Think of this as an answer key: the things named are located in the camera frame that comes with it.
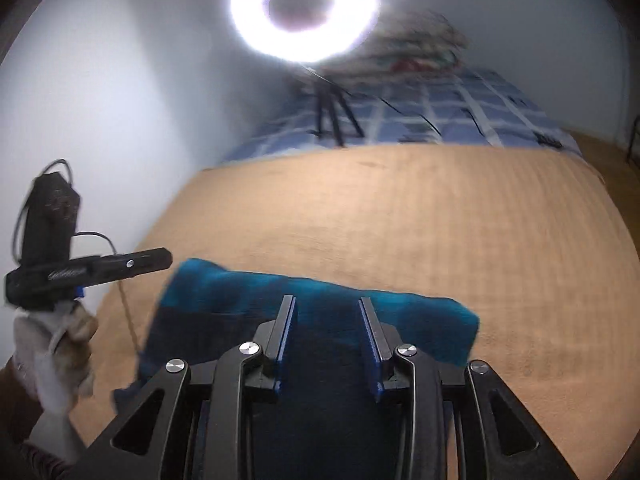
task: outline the blue towel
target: blue towel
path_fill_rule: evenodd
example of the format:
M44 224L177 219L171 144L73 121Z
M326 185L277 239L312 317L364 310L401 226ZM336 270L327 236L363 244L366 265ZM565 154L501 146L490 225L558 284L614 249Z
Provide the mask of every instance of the blue towel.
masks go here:
M171 358L197 364L250 340L260 323L275 318L285 294L296 297L298 326L279 402L254 408L255 478L393 478L398 407L377 405L367 389L355 305L369 296L380 321L394 325L403 341L462 366L478 317L456 301L233 272L190 259L160 301L138 380L114 392L116 406Z

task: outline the tripod leg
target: tripod leg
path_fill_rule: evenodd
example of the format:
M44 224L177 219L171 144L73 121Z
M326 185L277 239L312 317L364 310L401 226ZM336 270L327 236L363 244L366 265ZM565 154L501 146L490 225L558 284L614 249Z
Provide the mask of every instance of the tripod leg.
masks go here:
M334 100L331 98L331 94L326 96L326 107L329 108L329 117L331 117L331 124L334 127L335 142L342 148L344 147L344 140L342 139L340 123L338 122L338 115L335 113Z
M353 115L353 112L351 111L351 107L347 104L347 101L345 101L344 95L342 94L342 90L340 90L339 88L334 88L334 93L335 93L335 96L338 98L338 102L340 103L340 106L344 110L344 113L347 114L347 117L351 121L351 124L353 124L353 127L356 129L356 132L358 133L358 135L361 137L364 137L364 132L362 131L362 128L358 124L356 117Z
M324 89L320 85L316 85L316 131L318 137L322 137L322 108Z

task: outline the bed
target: bed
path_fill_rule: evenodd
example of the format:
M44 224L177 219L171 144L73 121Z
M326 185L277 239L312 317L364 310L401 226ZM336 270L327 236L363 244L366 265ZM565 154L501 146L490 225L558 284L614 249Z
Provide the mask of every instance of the bed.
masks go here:
M370 144L471 144L551 148L580 154L576 142L513 84L493 70L468 68L468 41L436 12L385 7L373 32L356 49L315 65L343 88L364 131L358 136L341 108L346 146ZM318 78L292 66L300 96L262 125L226 163L332 148L328 114L316 136Z
M233 270L450 297L478 314L472 355L506 380L581 480L640 428L640 262L599 175L552 150L400 144L199 173L140 245ZM144 336L170 272L127 280ZM98 311L86 442L134 378L122 306Z
M465 68L457 73L430 77L417 73L400 79L379 76L347 86L348 104L365 133L365 137L358 136L340 110L338 120L347 147L422 142L544 147L580 155L568 133L532 99L491 70ZM315 133L316 117L316 97L308 87L224 162L335 147L327 113L322 136Z

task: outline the silver screw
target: silver screw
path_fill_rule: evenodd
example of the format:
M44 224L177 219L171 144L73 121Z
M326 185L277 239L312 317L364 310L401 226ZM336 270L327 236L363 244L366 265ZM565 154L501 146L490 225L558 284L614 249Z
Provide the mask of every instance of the silver screw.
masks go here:
M471 361L469 367L471 368L471 371L480 375L487 373L491 369L487 363L485 363L484 361L481 361L480 359Z
M167 364L164 365L166 371L170 374L177 374L184 370L184 361L182 359L171 359Z
M253 341L248 341L247 343L242 343L239 347L239 350L244 355L253 355L260 349L260 345L258 343L254 343Z
M398 353L404 357L413 357L418 353L418 349L409 343L405 343L398 347Z

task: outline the wooden floor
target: wooden floor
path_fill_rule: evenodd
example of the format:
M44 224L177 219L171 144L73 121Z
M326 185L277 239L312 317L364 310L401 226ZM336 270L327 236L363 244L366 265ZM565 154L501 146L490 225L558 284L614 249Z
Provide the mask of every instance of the wooden floor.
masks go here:
M585 135L571 132L585 160L604 177L609 195L616 204L640 253L640 170L627 164L625 152Z

